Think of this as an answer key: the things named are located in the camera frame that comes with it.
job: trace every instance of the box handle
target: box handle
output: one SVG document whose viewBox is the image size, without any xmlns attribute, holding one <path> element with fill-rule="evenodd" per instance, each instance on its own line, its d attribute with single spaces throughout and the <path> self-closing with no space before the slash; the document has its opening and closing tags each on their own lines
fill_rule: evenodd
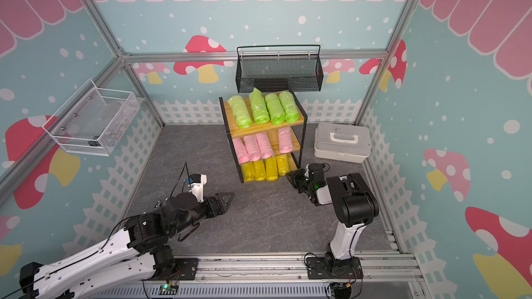
<svg viewBox="0 0 532 299">
<path fill-rule="evenodd" d="M 353 139 L 352 140 L 343 140 L 343 139 L 340 139 L 340 138 L 336 138 L 334 132 L 329 132 L 329 137 L 334 142 L 339 142 L 339 143 L 358 143 L 359 142 L 359 136 L 358 135 L 344 135 L 344 136 L 353 137 Z"/>
</svg>

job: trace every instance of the storage box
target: storage box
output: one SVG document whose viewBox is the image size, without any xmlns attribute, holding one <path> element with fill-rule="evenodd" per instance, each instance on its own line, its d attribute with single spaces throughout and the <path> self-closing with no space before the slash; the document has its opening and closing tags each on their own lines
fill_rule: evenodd
<svg viewBox="0 0 532 299">
<path fill-rule="evenodd" d="M 362 163 L 371 152 L 367 127 L 320 123 L 314 138 L 314 156 L 338 161 Z"/>
</svg>

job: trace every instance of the white wire basket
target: white wire basket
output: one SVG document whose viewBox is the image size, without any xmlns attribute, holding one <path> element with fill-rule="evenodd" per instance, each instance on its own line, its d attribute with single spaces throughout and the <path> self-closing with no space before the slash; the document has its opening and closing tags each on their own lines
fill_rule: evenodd
<svg viewBox="0 0 532 299">
<path fill-rule="evenodd" d="M 71 99 L 80 94 L 79 100 L 70 105 Z M 133 92 L 97 88 L 88 80 L 43 129 L 66 152 L 109 156 L 139 109 Z M 65 115 L 57 120 L 58 114 Z"/>
</svg>

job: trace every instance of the green rolled bag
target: green rolled bag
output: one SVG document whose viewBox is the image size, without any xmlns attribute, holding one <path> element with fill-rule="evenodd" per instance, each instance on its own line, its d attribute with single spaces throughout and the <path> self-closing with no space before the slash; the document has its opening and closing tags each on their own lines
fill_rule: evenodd
<svg viewBox="0 0 532 299">
<path fill-rule="evenodd" d="M 289 91 L 281 91 L 279 101 L 285 111 L 286 122 L 295 123 L 299 119 L 299 112 L 297 111 L 297 104 L 292 93 Z"/>
<path fill-rule="evenodd" d="M 248 128 L 251 126 L 253 121 L 251 120 L 251 116 L 247 110 L 246 102 L 242 96 L 233 96 L 227 100 L 227 103 L 229 103 L 229 106 L 231 107 L 231 111 L 233 112 L 233 116 L 235 116 L 238 127 Z"/>
<path fill-rule="evenodd" d="M 251 103 L 251 112 L 253 113 L 253 120 L 256 123 L 267 123 L 270 121 L 270 114 L 268 113 L 266 102 L 260 90 L 253 88 L 253 91 L 249 94 L 249 103 Z"/>
<path fill-rule="evenodd" d="M 279 101 L 279 96 L 277 96 L 277 94 L 268 94 L 264 97 L 264 100 L 266 101 L 268 112 L 270 113 L 271 123 L 274 125 L 284 123 L 286 115 L 285 110 Z"/>
</svg>

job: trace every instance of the mesh basket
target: mesh basket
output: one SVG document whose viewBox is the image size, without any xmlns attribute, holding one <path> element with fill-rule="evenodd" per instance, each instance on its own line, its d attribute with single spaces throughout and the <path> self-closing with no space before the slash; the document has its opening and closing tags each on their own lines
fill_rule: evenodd
<svg viewBox="0 0 532 299">
<path fill-rule="evenodd" d="M 295 92 L 321 90 L 323 70 L 319 45 L 238 47 L 237 53 L 239 93 L 250 93 L 254 87 L 262 92 L 289 88 Z"/>
<path fill-rule="evenodd" d="M 80 94 L 79 100 L 69 105 Z M 109 156 L 138 110 L 140 104 L 133 92 L 97 88 L 88 80 L 50 117 L 43 129 L 66 152 Z M 66 114 L 54 121 L 61 113 Z"/>
</svg>

